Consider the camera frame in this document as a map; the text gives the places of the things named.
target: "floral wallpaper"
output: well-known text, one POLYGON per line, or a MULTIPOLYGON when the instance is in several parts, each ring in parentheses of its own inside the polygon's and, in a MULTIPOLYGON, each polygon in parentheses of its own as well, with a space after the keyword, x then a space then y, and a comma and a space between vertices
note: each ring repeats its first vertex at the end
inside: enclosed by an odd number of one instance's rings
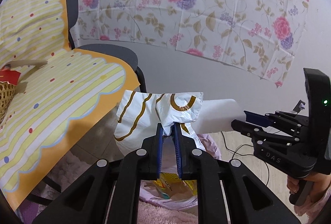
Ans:
POLYGON ((146 43, 244 69, 281 87, 309 0, 79 0, 80 39, 146 43))

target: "pink fluffy rug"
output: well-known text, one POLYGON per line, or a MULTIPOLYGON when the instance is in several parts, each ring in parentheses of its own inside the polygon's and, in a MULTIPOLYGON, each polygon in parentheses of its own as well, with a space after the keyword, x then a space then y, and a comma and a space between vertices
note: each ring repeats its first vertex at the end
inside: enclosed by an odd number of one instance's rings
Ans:
MULTIPOLYGON (((70 151, 64 155, 62 159, 49 172, 48 176, 55 182, 61 185, 62 190, 66 189, 74 182, 82 173, 84 173, 90 165, 80 161, 70 151)), ((40 190, 40 196, 54 200, 59 194, 46 186, 40 190)), ((38 213, 45 207, 39 205, 38 213)), ((192 214, 168 210, 161 207, 156 207, 145 202, 139 202, 138 224, 198 224, 198 217, 192 214)))

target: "pink plastic bag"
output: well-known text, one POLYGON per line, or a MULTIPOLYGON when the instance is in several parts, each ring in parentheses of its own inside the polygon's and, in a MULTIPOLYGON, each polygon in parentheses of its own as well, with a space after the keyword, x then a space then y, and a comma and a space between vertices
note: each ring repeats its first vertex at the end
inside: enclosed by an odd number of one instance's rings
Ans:
MULTIPOLYGON (((211 138, 209 134, 199 134, 198 137, 206 151, 212 155, 213 158, 220 160, 221 151, 214 139, 211 138)), ((141 181, 140 199, 155 206, 178 211, 183 211, 198 205, 198 197, 196 195, 192 196, 190 191, 184 194, 175 194, 168 200, 163 199, 159 197, 156 187, 148 184, 148 181, 141 181)))

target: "tiled floor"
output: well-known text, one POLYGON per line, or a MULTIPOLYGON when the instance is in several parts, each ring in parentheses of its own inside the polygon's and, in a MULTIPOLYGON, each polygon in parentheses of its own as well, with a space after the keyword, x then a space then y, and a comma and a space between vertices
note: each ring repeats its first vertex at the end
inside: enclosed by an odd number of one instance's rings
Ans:
MULTIPOLYGON (((76 145, 73 146, 71 152, 80 160, 89 164, 93 164, 100 158, 105 158, 109 161, 114 161, 123 158, 122 153, 118 149, 114 139, 114 131, 117 125, 116 121, 117 107, 111 110, 102 120, 100 120, 76 145)), ((219 148, 221 149, 222 159, 228 161, 232 157, 232 152, 226 150, 224 140, 221 133, 211 134, 219 148)), ((236 150, 242 144, 252 144, 251 139, 242 136, 236 131, 225 132, 226 145, 231 150, 236 150)), ((253 148, 243 146, 238 153, 251 154, 253 148)), ((262 182, 268 180, 268 172, 266 164, 257 159, 255 156, 236 156, 240 159, 251 171, 253 171, 262 182)), ((277 195, 277 197, 287 205, 291 210, 293 206, 289 203, 289 191, 286 188, 286 175, 276 170, 269 165, 270 179, 268 187, 277 195)), ((197 214, 197 208, 192 208, 188 212, 197 214)), ((300 218, 302 223, 306 223, 306 217, 300 218)))

